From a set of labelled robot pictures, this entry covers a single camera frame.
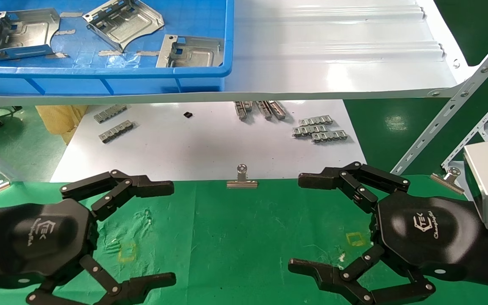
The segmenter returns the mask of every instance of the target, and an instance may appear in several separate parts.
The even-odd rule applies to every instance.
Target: metal clip
[[[246,110],[244,108],[244,102],[235,102],[236,115],[240,120],[246,119]]]
[[[444,177],[432,173],[432,175],[430,175],[430,178],[438,182],[439,184],[447,187],[448,189],[451,189],[451,191],[455,191],[459,195],[462,195],[464,193],[464,189],[461,189],[455,184],[455,180],[459,175],[460,170],[458,168],[450,167],[448,168],[447,174]]]
[[[269,102],[265,100],[258,100],[256,101],[257,106],[259,107],[259,111],[263,114],[266,120],[270,120],[272,118],[272,110],[269,107]]]
[[[269,106],[271,107],[274,116],[276,116],[278,120],[285,119],[286,112],[277,100],[270,100]]]
[[[312,133],[326,133],[327,127],[325,125],[316,126],[299,126],[293,128],[293,137],[306,137]]]
[[[240,164],[236,167],[238,175],[236,181],[227,181],[228,189],[257,189],[257,181],[248,180],[246,172],[248,172],[248,166],[246,164]]]
[[[307,118],[299,120],[299,126],[312,126],[312,125],[330,125],[334,122],[331,116],[314,116],[313,118]]]

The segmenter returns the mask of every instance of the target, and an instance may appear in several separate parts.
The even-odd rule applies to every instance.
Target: metal strip part
[[[343,130],[325,131],[323,133],[312,133],[312,142],[321,143],[326,141],[338,141],[347,139],[347,134]]]
[[[257,100],[255,101],[257,104],[259,111],[263,114],[266,120],[270,120],[272,118],[272,110],[269,107],[269,103],[265,100]]]
[[[277,100],[270,100],[269,106],[271,107],[274,116],[276,116],[278,120],[285,119],[287,113],[285,112],[285,110]]]
[[[99,138],[103,143],[108,143],[109,141],[116,139],[116,137],[127,133],[131,129],[133,129],[133,123],[131,123],[130,120],[126,120],[124,123],[100,134]]]
[[[238,118],[240,120],[245,120],[246,119],[246,110],[244,109],[244,103],[243,102],[235,102],[235,110],[236,110],[236,115],[238,115]]]
[[[395,167],[391,170],[391,174],[401,175],[415,158],[423,151],[423,149],[430,143],[432,139],[439,133],[439,131],[447,124],[447,122],[455,115],[457,111],[464,105],[464,103],[472,96],[474,92],[482,85],[488,77],[488,55],[482,61],[480,68],[470,77],[466,83],[462,85],[459,92],[445,104],[440,110],[436,118],[430,122],[428,127],[403,155]],[[431,96],[438,96],[440,92],[432,92]]]
[[[306,137],[312,133],[326,133],[328,132],[325,125],[314,125],[314,126],[299,126],[293,128],[293,137]]]
[[[93,118],[97,121],[97,123],[101,124],[102,122],[117,116],[118,114],[124,112],[128,109],[127,105],[114,105],[107,110],[99,112],[98,114],[94,115]]]
[[[161,14],[141,0],[109,0],[83,18],[88,29],[120,52],[131,41],[165,25]]]
[[[307,118],[299,120],[299,126],[312,126],[312,125],[320,125],[320,124],[327,124],[330,125],[334,122],[331,116],[314,116],[313,118]]]
[[[448,170],[449,168],[449,162],[451,162],[453,160],[453,158],[455,158],[455,156],[457,156],[457,154],[459,153],[459,151],[461,151],[464,147],[464,145],[466,145],[470,139],[472,139],[472,137],[476,134],[476,133],[481,133],[482,134],[482,137],[486,136],[486,133],[483,131],[483,127],[484,125],[487,123],[488,121],[488,112],[485,116],[483,116],[483,118],[476,124],[476,126],[474,126],[474,128],[472,128],[472,130],[470,130],[470,132],[466,135],[466,137],[464,137],[463,141],[461,141],[457,147],[455,147],[455,149],[451,152],[451,154],[449,154],[449,156],[442,162],[442,168],[444,170]]]

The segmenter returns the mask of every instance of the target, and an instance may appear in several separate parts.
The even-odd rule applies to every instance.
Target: white table surface
[[[233,102],[132,104],[99,124],[93,115],[108,108],[90,106],[76,130],[51,182],[72,182],[118,169],[155,180],[235,180],[236,166],[248,165],[252,179],[297,178],[301,172],[321,172],[326,166],[366,162],[342,100],[281,102],[288,117],[269,122],[256,106],[245,122]],[[192,112],[185,118],[184,112]],[[297,120],[329,114],[343,129],[346,141],[313,144],[294,139]],[[99,135],[131,120],[136,127],[103,144]]]

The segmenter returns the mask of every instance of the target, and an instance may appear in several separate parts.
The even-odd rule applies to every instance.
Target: metal bracket
[[[223,63],[224,46],[219,38],[165,35],[155,67],[217,67]]]
[[[257,181],[248,180],[246,172],[248,172],[248,166],[246,164],[240,164],[236,167],[238,175],[236,181],[227,181],[228,189],[257,189]]]
[[[488,77],[488,55],[482,61],[480,68],[477,69],[472,77],[460,87],[459,92],[445,104],[440,110],[436,118],[430,122],[428,127],[403,155],[395,167],[391,170],[391,174],[401,175],[410,164],[417,158],[423,149],[430,143],[432,139],[439,133],[439,131],[447,124],[447,122],[455,115],[457,111],[466,103],[474,92],[482,85]],[[432,92],[430,96],[436,97],[440,92]]]
[[[161,14],[141,0],[109,0],[83,18],[88,29],[120,52],[131,41],[165,25]]]
[[[459,175],[460,170],[458,168],[450,167],[444,177],[432,173],[432,175],[430,175],[430,178],[432,178],[432,180],[438,182],[439,184],[447,187],[448,189],[457,192],[459,195],[462,195],[464,194],[464,189],[455,184],[455,180]]]
[[[0,60],[53,54],[50,41],[59,28],[54,8],[0,11]]]
[[[476,126],[474,126],[474,128],[472,128],[472,130],[470,130],[470,132],[466,135],[466,137],[464,137],[463,141],[461,141],[457,145],[457,147],[455,147],[455,149],[451,152],[451,154],[449,154],[449,156],[442,162],[442,168],[443,169],[447,170],[447,168],[449,167],[449,162],[451,162],[453,160],[453,158],[455,158],[455,156],[457,156],[457,154],[463,149],[464,145],[466,145],[468,143],[468,141],[470,141],[470,139],[472,139],[472,137],[476,133],[481,133],[482,137],[485,137],[485,132],[483,130],[483,127],[487,123],[487,121],[488,121],[488,112],[476,124]]]

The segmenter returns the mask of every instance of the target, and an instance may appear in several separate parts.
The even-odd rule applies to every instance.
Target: white shelf
[[[12,97],[0,105],[425,97],[475,71],[434,0],[236,0],[235,6],[233,70],[224,92]]]

